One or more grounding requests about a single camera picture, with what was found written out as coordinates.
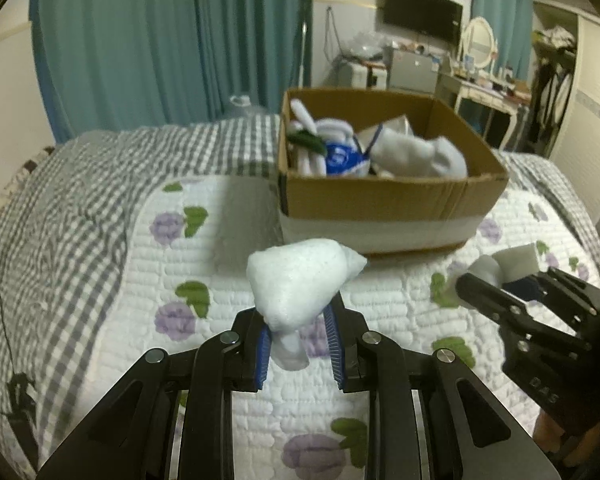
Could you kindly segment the white louvered wardrobe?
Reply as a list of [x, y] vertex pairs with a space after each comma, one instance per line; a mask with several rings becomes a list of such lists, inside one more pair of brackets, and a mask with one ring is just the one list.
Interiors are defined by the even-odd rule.
[[550, 160], [600, 224], [600, 20], [578, 16], [570, 97]]

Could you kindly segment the teal curtain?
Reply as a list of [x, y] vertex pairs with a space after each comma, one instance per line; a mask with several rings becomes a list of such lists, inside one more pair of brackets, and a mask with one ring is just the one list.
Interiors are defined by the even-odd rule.
[[485, 18], [498, 40], [496, 67], [509, 66], [527, 79], [531, 55], [533, 0], [472, 0], [471, 16]]
[[57, 142], [212, 122], [233, 96], [270, 112], [309, 79], [312, 0], [30, 0]]

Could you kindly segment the light blue tissue pack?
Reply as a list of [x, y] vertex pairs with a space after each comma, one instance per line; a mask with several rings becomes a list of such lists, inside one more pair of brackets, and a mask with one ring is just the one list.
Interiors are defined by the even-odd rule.
[[327, 142], [325, 166], [329, 177], [366, 177], [370, 171], [370, 159], [356, 146]]

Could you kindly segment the grey knit glove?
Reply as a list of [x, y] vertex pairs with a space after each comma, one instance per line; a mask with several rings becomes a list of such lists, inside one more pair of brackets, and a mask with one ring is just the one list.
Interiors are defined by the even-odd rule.
[[411, 130], [396, 131], [386, 125], [367, 128], [356, 137], [381, 177], [445, 178], [468, 177], [463, 153], [445, 136], [426, 140]]

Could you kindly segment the white suitcase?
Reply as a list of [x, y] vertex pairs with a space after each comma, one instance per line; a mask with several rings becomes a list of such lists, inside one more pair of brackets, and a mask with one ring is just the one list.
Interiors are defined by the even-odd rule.
[[337, 84], [344, 88], [386, 90], [387, 80], [387, 67], [381, 63], [347, 61], [337, 72]]

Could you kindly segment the white cloth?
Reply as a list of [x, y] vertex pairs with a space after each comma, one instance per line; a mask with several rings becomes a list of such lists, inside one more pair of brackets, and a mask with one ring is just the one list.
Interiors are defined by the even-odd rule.
[[475, 275], [495, 287], [516, 282], [540, 270], [538, 257], [533, 244], [511, 247], [482, 255], [468, 268]]

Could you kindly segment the silver mini fridge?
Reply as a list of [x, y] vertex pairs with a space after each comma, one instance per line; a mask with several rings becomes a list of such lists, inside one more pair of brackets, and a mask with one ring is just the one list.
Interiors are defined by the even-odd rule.
[[410, 51], [393, 50], [388, 85], [392, 90], [434, 94], [439, 64], [433, 58]]

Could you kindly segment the teal right curtain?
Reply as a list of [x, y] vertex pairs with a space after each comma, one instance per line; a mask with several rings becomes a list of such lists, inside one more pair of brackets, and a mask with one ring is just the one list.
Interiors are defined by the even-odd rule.
[[496, 67], [509, 66], [527, 79], [531, 55], [533, 0], [472, 0], [471, 16], [485, 18], [498, 40]]

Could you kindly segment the black wall television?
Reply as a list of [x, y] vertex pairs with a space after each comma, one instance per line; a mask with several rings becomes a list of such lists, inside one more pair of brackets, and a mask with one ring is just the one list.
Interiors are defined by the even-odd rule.
[[463, 6], [453, 0], [385, 0], [384, 23], [418, 32], [456, 46]]

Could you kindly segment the white dressing table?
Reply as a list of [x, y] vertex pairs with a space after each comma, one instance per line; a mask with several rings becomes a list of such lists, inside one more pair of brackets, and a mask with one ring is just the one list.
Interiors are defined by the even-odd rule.
[[503, 93], [496, 92], [473, 84], [464, 79], [457, 78], [449, 74], [439, 74], [434, 90], [434, 96], [454, 110], [454, 113], [460, 115], [460, 109], [465, 102], [474, 103], [486, 108], [489, 111], [489, 118], [486, 122], [486, 130], [483, 137], [491, 128], [492, 118], [495, 112], [508, 116], [508, 126], [503, 134], [498, 148], [501, 151], [515, 151], [521, 133], [524, 131], [524, 122], [529, 107], [526, 103], [517, 102]]

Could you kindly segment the clear water jug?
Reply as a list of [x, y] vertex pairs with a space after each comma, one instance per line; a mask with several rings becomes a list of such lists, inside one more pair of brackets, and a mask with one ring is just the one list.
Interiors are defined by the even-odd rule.
[[254, 116], [267, 114], [268, 110], [257, 103], [253, 103], [248, 94], [234, 94], [234, 96], [230, 96], [223, 118], [253, 118]]

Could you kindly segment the white sock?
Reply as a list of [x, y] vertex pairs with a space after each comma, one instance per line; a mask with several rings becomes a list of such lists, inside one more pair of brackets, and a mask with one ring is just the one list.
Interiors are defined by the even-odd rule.
[[364, 256], [329, 238], [273, 246], [248, 257], [254, 306], [272, 333], [272, 357], [280, 368], [296, 372], [309, 366], [300, 330], [366, 264]]

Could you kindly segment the grey checked bed cover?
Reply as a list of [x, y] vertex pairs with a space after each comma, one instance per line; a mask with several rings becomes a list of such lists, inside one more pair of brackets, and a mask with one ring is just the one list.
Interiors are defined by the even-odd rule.
[[[193, 349], [253, 304], [250, 254], [282, 240], [279, 120], [258, 115], [110, 132], [61, 145], [0, 213], [0, 455], [34, 477], [6, 415], [7, 384], [32, 384], [42, 458], [148, 349]], [[548, 160], [505, 154], [505, 191], [448, 254], [370, 260], [342, 298], [368, 326], [427, 353], [450, 346], [526, 428], [538, 408], [503, 373], [496, 326], [444, 296], [482, 255], [533, 244], [600, 287], [600, 238]]]

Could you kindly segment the brown cardboard box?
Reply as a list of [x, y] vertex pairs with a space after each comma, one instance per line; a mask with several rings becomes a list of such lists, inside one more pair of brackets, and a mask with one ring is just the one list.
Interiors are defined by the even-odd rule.
[[[336, 118], [354, 130], [406, 117], [416, 136], [445, 136], [463, 154], [465, 179], [308, 177], [288, 152], [298, 99], [315, 119]], [[280, 112], [277, 152], [279, 223], [287, 243], [331, 238], [363, 255], [462, 247], [508, 183], [508, 173], [449, 105], [431, 96], [352, 88], [289, 89]]]

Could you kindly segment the oval vanity mirror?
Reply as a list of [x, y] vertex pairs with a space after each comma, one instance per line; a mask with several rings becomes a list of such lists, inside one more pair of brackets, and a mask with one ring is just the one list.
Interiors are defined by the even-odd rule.
[[490, 70], [498, 54], [498, 42], [489, 22], [482, 16], [472, 18], [460, 36], [458, 60], [465, 64], [470, 58], [476, 70]]

